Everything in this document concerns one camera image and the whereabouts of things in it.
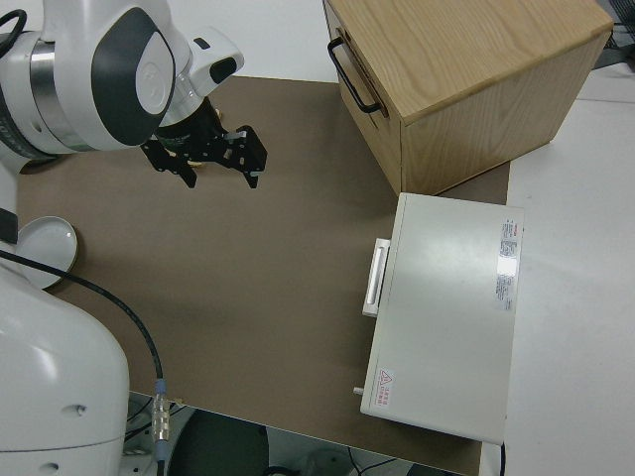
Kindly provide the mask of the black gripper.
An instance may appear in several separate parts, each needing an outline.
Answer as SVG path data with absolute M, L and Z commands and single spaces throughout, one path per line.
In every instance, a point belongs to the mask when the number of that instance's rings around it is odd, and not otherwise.
M 160 127 L 140 148 L 157 172 L 173 173 L 189 188 L 194 188 L 197 180 L 191 163 L 217 163 L 236 170 L 243 173 L 251 188 L 256 188 L 268 156 L 250 126 L 234 132 L 224 129 L 207 98 L 190 117 Z

